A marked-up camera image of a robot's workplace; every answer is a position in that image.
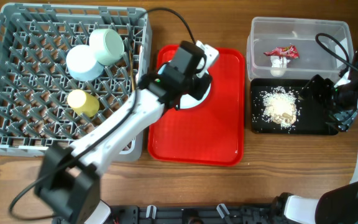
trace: wood grain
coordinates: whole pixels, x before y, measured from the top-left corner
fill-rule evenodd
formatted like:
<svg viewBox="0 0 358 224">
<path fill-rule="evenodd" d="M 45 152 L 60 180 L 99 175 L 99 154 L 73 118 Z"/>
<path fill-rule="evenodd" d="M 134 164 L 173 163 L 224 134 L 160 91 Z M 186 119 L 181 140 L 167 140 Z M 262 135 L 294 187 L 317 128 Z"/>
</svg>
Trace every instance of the wood grain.
<svg viewBox="0 0 358 224">
<path fill-rule="evenodd" d="M 8 1 L 0 0 L 0 9 Z M 156 6 L 178 11 L 196 39 L 214 47 L 246 52 L 251 20 L 256 16 L 299 17 L 345 21 L 354 48 L 358 46 L 358 1 L 30 1 L 50 4 Z M 189 36 L 180 20 L 166 12 L 150 15 L 152 55 Z M 102 198 L 111 205 L 211 205 L 220 202 L 269 202 L 282 192 L 304 197 L 349 183 L 357 157 L 358 122 L 337 136 L 286 136 L 250 131 L 246 104 L 244 158 L 234 167 L 209 167 L 153 160 L 144 149 L 137 162 L 113 164 L 102 180 Z M 7 206 L 37 176 L 40 159 L 0 157 L 0 223 L 9 219 Z M 17 211 L 46 215 L 51 211 L 32 194 Z"/>
</svg>

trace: black tray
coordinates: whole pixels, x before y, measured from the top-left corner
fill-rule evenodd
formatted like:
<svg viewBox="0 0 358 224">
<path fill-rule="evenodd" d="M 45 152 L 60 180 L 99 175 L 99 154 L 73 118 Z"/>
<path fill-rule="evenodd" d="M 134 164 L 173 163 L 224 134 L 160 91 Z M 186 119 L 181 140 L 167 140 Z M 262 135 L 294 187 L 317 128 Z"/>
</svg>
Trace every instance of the black tray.
<svg viewBox="0 0 358 224">
<path fill-rule="evenodd" d="M 265 109 L 263 95 L 261 91 L 272 91 L 272 88 L 282 86 L 285 91 L 295 90 L 300 92 L 308 80 L 288 80 L 278 78 L 256 78 L 251 81 L 251 125 L 253 131 L 257 133 L 277 133 L 277 134 L 322 134 L 335 135 L 338 131 L 324 121 L 323 107 L 313 100 L 296 100 L 296 108 L 300 110 L 297 116 L 294 129 L 281 129 L 279 124 L 266 122 L 262 119 Z"/>
</svg>

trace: white cup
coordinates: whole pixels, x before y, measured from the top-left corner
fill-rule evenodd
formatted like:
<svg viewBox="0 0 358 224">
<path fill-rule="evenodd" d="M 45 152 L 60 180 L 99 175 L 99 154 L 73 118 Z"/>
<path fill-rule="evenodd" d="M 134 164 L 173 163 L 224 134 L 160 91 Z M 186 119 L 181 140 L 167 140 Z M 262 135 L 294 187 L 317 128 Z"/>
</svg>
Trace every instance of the white cup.
<svg viewBox="0 0 358 224">
<path fill-rule="evenodd" d="M 124 53 L 121 36 L 112 29 L 96 29 L 89 37 L 89 46 L 102 65 L 118 62 Z"/>
<path fill-rule="evenodd" d="M 98 78 L 104 71 L 104 66 L 95 59 L 88 45 L 73 47 L 67 54 L 66 64 L 70 75 L 83 82 Z"/>
</svg>

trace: red tray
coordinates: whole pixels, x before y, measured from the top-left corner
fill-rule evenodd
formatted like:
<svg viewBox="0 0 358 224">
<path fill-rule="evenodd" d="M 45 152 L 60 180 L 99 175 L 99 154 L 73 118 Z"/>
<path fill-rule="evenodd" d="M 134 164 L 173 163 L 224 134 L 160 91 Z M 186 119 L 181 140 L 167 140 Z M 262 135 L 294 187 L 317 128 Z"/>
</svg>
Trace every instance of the red tray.
<svg viewBox="0 0 358 224">
<path fill-rule="evenodd" d="M 177 45 L 158 53 L 157 68 L 173 58 Z M 200 105 L 169 110 L 150 126 L 149 153 L 155 159 L 215 166 L 234 166 L 244 148 L 244 56 L 218 49 L 219 59 L 208 72 L 211 91 Z"/>
</svg>

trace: black wire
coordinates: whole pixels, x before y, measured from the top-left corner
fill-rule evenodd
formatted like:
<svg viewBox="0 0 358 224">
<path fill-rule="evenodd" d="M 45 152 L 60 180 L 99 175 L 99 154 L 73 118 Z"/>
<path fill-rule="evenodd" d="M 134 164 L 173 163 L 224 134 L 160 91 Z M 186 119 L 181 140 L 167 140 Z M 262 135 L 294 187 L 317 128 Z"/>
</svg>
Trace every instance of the black wire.
<svg viewBox="0 0 358 224">
<path fill-rule="evenodd" d="M 120 122 L 118 122 L 112 129 L 110 129 L 106 134 L 104 134 L 101 138 L 99 138 L 98 140 L 96 140 L 94 143 L 92 143 L 90 146 L 88 146 L 83 152 L 81 152 L 80 154 L 78 154 L 77 156 L 75 156 L 74 158 L 72 158 L 70 161 L 64 163 L 63 165 L 57 167 L 55 170 L 49 172 L 48 174 L 43 175 L 42 177 L 38 178 L 36 181 L 34 181 L 33 183 L 31 183 L 30 185 L 28 185 L 24 190 L 22 190 L 11 202 L 11 204 L 9 205 L 9 214 L 11 217 L 20 220 L 20 221 L 35 221 L 35 220 L 44 220 L 44 219 L 48 219 L 48 218 L 54 218 L 55 215 L 48 215 L 48 216 L 44 216 L 44 217 L 22 217 L 20 215 L 17 215 L 13 212 L 13 208 L 15 206 L 15 204 L 29 191 L 31 190 L 33 187 L 35 187 L 37 184 L 41 183 L 42 181 L 44 181 L 45 179 L 49 178 L 51 175 L 54 175 L 62 170 L 65 170 L 67 167 L 72 166 L 74 163 L 76 163 L 81 157 L 83 157 L 85 154 L 89 153 L 92 149 L 94 149 L 101 141 L 105 140 L 110 134 L 112 134 L 116 129 L 118 129 L 127 119 L 128 117 L 132 114 L 132 112 L 135 110 L 136 107 L 136 102 L 137 102 L 137 90 L 136 90 L 136 83 L 135 84 L 135 90 L 134 90 L 134 102 L 131 106 L 131 108 L 129 109 L 129 111 L 127 112 L 127 114 L 125 115 L 125 117 L 123 117 Z"/>
<path fill-rule="evenodd" d="M 142 12 L 142 13 L 140 14 L 140 16 L 139 16 L 137 19 L 135 19 L 134 25 L 137 24 L 137 21 L 138 21 L 141 17 L 143 17 L 144 15 L 148 14 L 149 12 L 154 12 L 154 11 L 167 11 L 167 12 L 171 12 L 172 14 L 176 15 L 176 16 L 182 21 L 182 23 L 185 25 L 187 31 L 188 31 L 189 34 L 190 34 L 190 38 L 191 38 L 191 40 L 193 41 L 193 43 L 196 44 L 196 40 L 194 39 L 193 33 L 191 32 L 190 27 L 189 27 L 189 25 L 187 24 L 186 20 L 185 20 L 179 13 L 177 13 L 177 12 L 175 12 L 174 10 L 169 9 L 169 8 L 167 8 L 167 7 L 155 7 L 155 8 L 149 9 L 149 10 L 147 10 L 147 11 L 145 11 L 145 12 Z"/>
<path fill-rule="evenodd" d="M 321 43 L 321 41 L 318 39 L 320 36 L 323 37 L 327 37 L 329 39 L 331 39 L 332 41 L 335 42 L 335 44 L 338 44 L 338 46 L 343 50 L 343 52 L 345 53 L 345 56 L 347 56 L 347 52 L 345 50 L 345 48 L 342 46 L 341 43 L 339 43 L 339 41 L 337 39 L 335 39 L 333 36 L 329 35 L 329 34 L 324 34 L 324 33 L 320 33 L 316 35 L 316 42 L 318 45 L 320 45 L 320 47 L 322 47 L 325 51 L 327 51 L 330 55 L 334 56 L 334 58 L 340 60 L 342 63 L 344 63 L 345 65 L 347 65 L 347 67 L 350 67 L 351 69 L 355 70 L 358 72 L 358 68 L 356 68 L 355 66 L 353 66 L 351 63 L 349 63 L 349 56 L 346 57 L 347 61 L 344 60 L 343 58 L 341 58 L 339 55 L 335 54 L 332 50 L 329 50 L 323 43 Z"/>
</svg>

